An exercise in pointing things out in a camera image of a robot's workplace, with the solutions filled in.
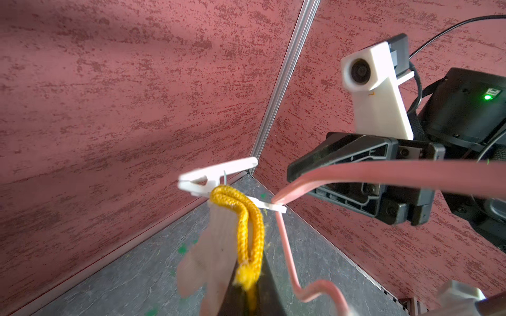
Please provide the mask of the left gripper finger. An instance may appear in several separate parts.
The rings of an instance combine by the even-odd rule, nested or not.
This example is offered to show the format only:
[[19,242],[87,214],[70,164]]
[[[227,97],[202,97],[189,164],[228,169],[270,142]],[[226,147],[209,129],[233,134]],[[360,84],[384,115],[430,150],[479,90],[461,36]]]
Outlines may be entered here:
[[256,303],[254,311],[249,308],[248,294],[240,286],[233,285],[238,266],[236,263],[218,315],[286,315],[266,254],[263,256],[259,280],[253,287]]

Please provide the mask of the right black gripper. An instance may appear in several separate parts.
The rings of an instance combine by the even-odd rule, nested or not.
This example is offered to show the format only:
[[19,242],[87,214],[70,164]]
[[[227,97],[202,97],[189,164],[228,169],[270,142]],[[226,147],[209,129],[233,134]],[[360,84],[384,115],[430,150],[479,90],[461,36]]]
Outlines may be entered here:
[[287,169],[287,201],[309,194],[388,225],[428,222],[434,186],[415,167],[441,161],[433,142],[331,132]]

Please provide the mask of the yellow cuff white glove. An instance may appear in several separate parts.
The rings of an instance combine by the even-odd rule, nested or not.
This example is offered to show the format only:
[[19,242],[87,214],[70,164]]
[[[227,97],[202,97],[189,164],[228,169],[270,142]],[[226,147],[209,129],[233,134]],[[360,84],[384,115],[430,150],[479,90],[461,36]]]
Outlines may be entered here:
[[262,212],[230,186],[214,188],[208,205],[208,226],[177,266],[178,293],[187,298],[204,288],[200,314],[217,315],[227,290],[238,290],[254,313],[265,242]]

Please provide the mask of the pink clip hanger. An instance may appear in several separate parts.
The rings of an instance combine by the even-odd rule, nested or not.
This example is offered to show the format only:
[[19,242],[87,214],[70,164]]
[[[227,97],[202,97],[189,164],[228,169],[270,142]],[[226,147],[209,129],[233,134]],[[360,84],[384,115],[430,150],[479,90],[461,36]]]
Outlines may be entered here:
[[321,167],[280,190],[272,203],[288,204],[323,185],[366,182],[440,190],[483,198],[505,197],[505,163],[471,160],[365,161]]

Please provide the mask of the white clothespin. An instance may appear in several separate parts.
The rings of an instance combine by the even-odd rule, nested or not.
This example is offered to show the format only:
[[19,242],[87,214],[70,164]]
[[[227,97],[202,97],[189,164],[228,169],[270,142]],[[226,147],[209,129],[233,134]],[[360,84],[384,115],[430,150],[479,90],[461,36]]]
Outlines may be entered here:
[[214,188],[227,184],[227,176],[252,169],[257,165],[256,157],[248,157],[194,169],[179,176],[177,187],[192,196],[208,198]]

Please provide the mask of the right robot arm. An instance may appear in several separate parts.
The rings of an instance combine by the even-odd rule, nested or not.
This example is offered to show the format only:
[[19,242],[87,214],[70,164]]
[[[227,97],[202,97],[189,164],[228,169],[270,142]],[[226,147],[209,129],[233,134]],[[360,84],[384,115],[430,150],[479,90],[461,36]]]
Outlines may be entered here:
[[[422,96],[428,100],[423,110],[408,116],[413,140],[330,132],[318,147],[288,166],[288,181],[320,167],[361,161],[505,160],[503,76],[452,68],[424,88]],[[362,182],[326,184],[311,195],[388,225],[420,226],[429,220],[435,193]]]

